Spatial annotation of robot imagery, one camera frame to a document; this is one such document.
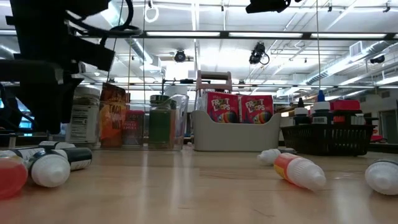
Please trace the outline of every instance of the cereal box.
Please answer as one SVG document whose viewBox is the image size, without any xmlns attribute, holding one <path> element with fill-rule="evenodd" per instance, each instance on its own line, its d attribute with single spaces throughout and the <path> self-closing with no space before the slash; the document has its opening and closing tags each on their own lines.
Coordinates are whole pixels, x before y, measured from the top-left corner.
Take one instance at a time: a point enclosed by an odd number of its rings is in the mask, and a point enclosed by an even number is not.
<svg viewBox="0 0 398 224">
<path fill-rule="evenodd" d="M 274 114 L 272 96 L 239 97 L 239 121 L 246 124 L 265 124 Z"/>
<path fill-rule="evenodd" d="M 218 123 L 238 123 L 238 96 L 207 92 L 198 102 L 199 110 L 206 111 Z"/>
</svg>

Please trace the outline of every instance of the table surface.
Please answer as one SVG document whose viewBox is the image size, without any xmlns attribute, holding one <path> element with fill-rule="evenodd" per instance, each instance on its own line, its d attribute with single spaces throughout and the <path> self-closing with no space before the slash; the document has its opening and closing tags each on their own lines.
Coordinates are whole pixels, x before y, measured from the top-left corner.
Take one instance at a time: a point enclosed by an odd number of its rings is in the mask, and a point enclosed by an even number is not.
<svg viewBox="0 0 398 224">
<path fill-rule="evenodd" d="M 375 159 L 305 156 L 325 171 L 325 189 L 300 189 L 256 153 L 95 151 L 92 165 L 63 186 L 27 184 L 0 201 L 0 223 L 397 223 L 398 197 L 373 192 Z"/>
</svg>

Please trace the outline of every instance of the black wire basket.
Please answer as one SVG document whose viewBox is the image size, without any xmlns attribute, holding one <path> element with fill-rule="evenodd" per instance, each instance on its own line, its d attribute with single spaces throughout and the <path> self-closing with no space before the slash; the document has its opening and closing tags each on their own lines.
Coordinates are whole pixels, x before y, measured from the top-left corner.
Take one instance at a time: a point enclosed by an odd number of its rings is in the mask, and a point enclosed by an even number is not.
<svg viewBox="0 0 398 224">
<path fill-rule="evenodd" d="M 286 147 L 318 156 L 363 156 L 373 125 L 305 124 L 282 129 Z"/>
</svg>

